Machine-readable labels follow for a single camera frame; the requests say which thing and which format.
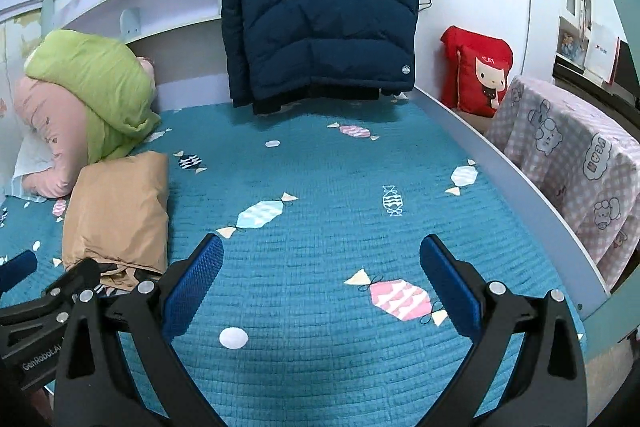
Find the tan jacket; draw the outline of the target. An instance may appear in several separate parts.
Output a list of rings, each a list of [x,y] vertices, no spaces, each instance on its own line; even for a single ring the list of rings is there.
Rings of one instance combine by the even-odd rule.
[[[99,265],[99,282],[131,291],[168,267],[168,157],[148,150],[79,173],[63,225],[62,261]]]

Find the pink pillow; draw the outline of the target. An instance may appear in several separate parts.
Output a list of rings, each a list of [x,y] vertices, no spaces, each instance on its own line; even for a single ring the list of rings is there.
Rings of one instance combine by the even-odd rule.
[[[23,197],[62,198],[89,164],[87,106],[54,83],[23,77],[14,109],[26,126],[12,176]]]

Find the green blanket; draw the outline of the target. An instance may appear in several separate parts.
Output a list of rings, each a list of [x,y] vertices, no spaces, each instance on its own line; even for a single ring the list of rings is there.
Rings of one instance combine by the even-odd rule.
[[[160,123],[154,81],[125,43],[70,29],[44,37],[25,74],[53,83],[85,104],[88,161],[128,155]]]

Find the teal quilted bedspread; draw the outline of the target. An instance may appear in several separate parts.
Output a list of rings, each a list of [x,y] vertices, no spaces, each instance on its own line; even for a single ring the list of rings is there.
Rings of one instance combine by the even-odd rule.
[[[140,153],[168,157],[168,267],[207,234],[224,262],[172,340],[221,426],[422,426],[471,348],[420,265],[425,236],[516,295],[558,272],[480,166],[416,106],[311,103],[256,121],[179,110]],[[38,265],[1,310],[70,270],[67,202],[2,208],[1,258]],[[1,392],[6,426],[39,426],[30,395]]]

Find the red cartoon cushion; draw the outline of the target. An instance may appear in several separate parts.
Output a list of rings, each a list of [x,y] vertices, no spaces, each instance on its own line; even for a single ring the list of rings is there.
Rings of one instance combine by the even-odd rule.
[[[491,118],[508,89],[513,65],[510,46],[457,26],[440,37],[444,45],[447,75],[440,101],[463,113]]]

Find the white wardrobe cabinet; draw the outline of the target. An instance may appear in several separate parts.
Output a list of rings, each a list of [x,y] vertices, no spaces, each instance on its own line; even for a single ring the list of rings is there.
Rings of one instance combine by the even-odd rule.
[[[550,80],[563,60],[597,86],[611,84],[625,41],[614,0],[529,0],[522,74]]]

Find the navy puffer jacket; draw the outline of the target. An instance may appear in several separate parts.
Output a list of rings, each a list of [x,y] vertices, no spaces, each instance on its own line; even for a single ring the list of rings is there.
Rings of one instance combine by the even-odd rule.
[[[234,106],[374,100],[413,89],[419,0],[221,0]]]

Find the white bed side rail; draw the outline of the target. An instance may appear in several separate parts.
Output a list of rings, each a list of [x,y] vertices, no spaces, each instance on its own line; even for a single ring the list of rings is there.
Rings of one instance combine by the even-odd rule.
[[[611,293],[582,242],[539,188],[484,135],[436,98],[416,88],[409,92],[408,99],[476,161],[544,246],[580,317],[586,319],[596,312]]]

